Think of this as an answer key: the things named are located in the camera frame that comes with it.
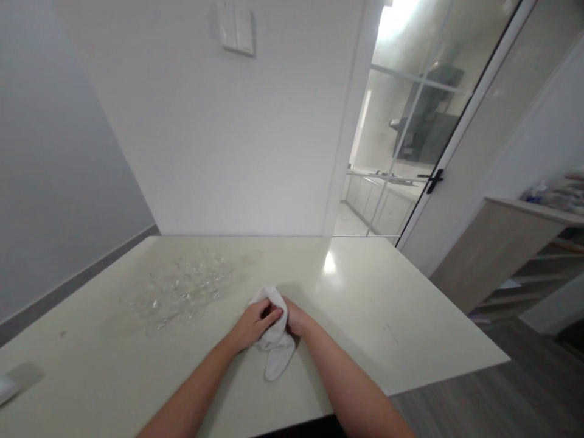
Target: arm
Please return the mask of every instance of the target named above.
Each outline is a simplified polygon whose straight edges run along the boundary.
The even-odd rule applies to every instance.
[[[138,438],[191,438],[199,430],[231,361],[253,344],[282,316],[275,309],[262,319],[268,299],[250,305],[235,327],[210,351],[203,362],[152,417]]]
[[[413,437],[408,424],[365,371],[314,319],[284,299],[289,329],[306,342],[345,433],[349,437]]]

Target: white cloth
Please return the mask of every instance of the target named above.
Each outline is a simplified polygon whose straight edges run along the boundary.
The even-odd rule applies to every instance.
[[[268,298],[272,304],[281,308],[284,313],[274,325],[272,325],[255,343],[260,350],[268,352],[268,362],[266,363],[266,380],[273,381],[284,372],[288,362],[292,359],[296,348],[294,339],[286,332],[288,322],[288,306],[282,295],[275,286],[264,286],[249,304],[257,303]]]

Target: glass door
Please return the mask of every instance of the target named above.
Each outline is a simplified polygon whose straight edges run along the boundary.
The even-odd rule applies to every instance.
[[[333,235],[397,244],[518,3],[386,1]]]

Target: white table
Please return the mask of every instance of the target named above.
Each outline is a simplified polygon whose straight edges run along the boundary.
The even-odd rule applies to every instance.
[[[194,325],[173,321],[146,337],[120,289],[219,242],[237,263],[237,291]],[[0,373],[31,361],[45,374],[0,408],[0,435],[134,436],[266,284],[389,395],[509,360],[385,239],[150,237],[0,349]],[[332,413],[304,343],[274,382],[265,361],[254,347],[236,358],[200,436],[255,436]]]

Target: door frame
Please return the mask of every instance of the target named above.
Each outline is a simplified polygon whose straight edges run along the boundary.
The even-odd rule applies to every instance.
[[[529,13],[533,9],[537,0],[521,0],[513,18],[509,22],[499,44],[497,45],[490,61],[487,63],[483,75],[474,89],[474,93],[448,143],[442,157],[435,166],[432,177],[438,169],[444,169],[456,148],[458,147],[464,133],[466,132],[472,118],[474,117],[479,105],[482,102],[488,88],[490,87],[496,73],[499,71],[511,45],[517,38],[523,24],[527,20]],[[347,174],[347,164],[349,163],[355,130],[357,127],[361,106],[363,104],[363,95],[367,87],[367,79],[371,68],[371,60],[377,42],[377,29],[381,12],[385,5],[384,0],[364,0],[361,25],[359,36],[353,55],[353,68],[349,80],[349,87],[345,99],[345,106],[342,116],[341,132],[339,134],[339,143],[336,152],[335,165],[333,168],[331,183],[328,193],[327,207],[322,227],[322,236],[330,237],[333,235],[336,216],[338,212],[339,201],[342,196],[342,188]],[[409,235],[411,234],[417,220],[421,216],[424,207],[428,202],[429,195],[425,193],[418,199],[412,214],[410,215],[406,227],[401,233],[401,238],[397,243],[397,249],[402,250]]]

